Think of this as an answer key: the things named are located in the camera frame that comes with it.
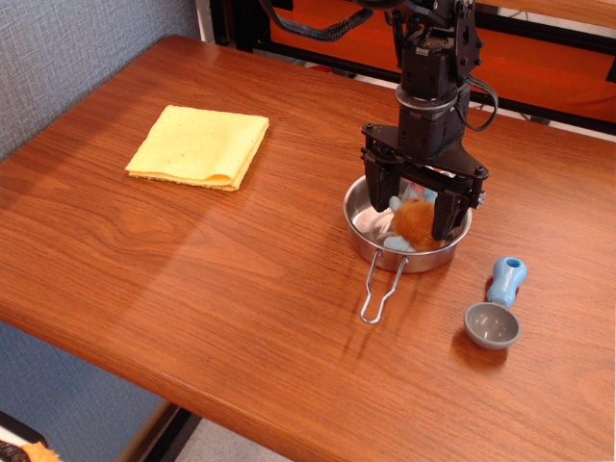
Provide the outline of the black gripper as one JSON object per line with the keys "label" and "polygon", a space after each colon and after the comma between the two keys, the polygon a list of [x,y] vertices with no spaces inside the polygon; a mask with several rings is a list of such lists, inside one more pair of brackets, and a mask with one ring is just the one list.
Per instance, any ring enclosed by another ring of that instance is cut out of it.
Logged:
{"label": "black gripper", "polygon": [[398,123],[362,127],[362,160],[370,202],[377,212],[398,195],[399,182],[413,181],[437,193],[432,237],[443,241],[468,209],[485,200],[489,169],[463,145],[465,131],[482,131],[468,120],[470,96],[447,93],[426,100],[399,94]]}

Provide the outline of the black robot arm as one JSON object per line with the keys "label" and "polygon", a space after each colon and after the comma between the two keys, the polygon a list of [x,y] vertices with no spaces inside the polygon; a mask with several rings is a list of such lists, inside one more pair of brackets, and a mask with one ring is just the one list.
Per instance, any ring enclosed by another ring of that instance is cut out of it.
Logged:
{"label": "black robot arm", "polygon": [[483,182],[489,170],[463,146],[471,89],[494,96],[495,91],[473,76],[480,65],[482,40],[475,28],[473,1],[362,1],[349,18],[315,29],[278,15],[262,2],[269,19],[289,33],[323,42],[340,39],[385,13],[393,30],[398,66],[399,105],[395,126],[367,123],[362,132],[371,205],[384,211],[401,180],[434,192],[432,236],[445,239],[471,208],[482,204]]}

